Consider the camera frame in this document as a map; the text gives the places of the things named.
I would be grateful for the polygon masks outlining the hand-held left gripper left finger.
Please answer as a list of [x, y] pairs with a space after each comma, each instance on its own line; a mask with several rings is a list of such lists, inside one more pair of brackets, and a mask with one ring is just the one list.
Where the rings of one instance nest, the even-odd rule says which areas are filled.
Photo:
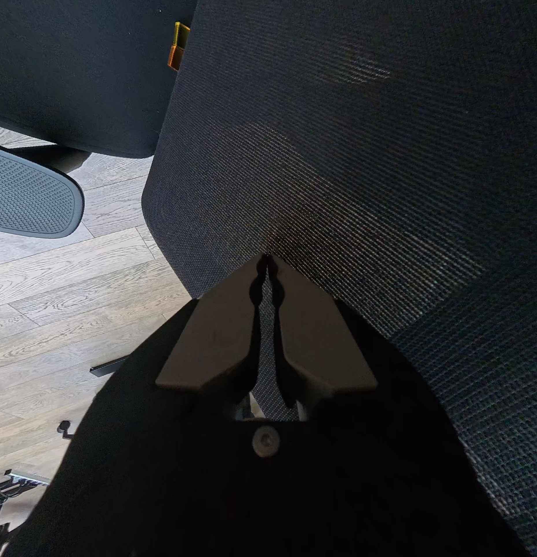
[[198, 299], [156, 385], [168, 389], [252, 389], [260, 354], [262, 287], [258, 254]]

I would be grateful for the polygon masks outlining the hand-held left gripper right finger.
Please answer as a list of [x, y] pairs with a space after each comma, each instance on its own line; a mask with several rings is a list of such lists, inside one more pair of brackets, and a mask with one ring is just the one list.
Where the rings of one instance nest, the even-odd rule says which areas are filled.
[[333, 296], [276, 256], [268, 257], [275, 309], [276, 380], [287, 406], [376, 390], [377, 379]]

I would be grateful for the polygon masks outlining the black metal bar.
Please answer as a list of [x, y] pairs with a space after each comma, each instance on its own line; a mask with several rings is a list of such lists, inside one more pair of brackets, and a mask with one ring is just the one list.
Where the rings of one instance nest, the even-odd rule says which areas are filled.
[[117, 358], [98, 366], [93, 366], [89, 369], [89, 372], [97, 378], [105, 377], [107, 375], [115, 373], [118, 369], [120, 369], [121, 366], [125, 363], [126, 359], [127, 356]]

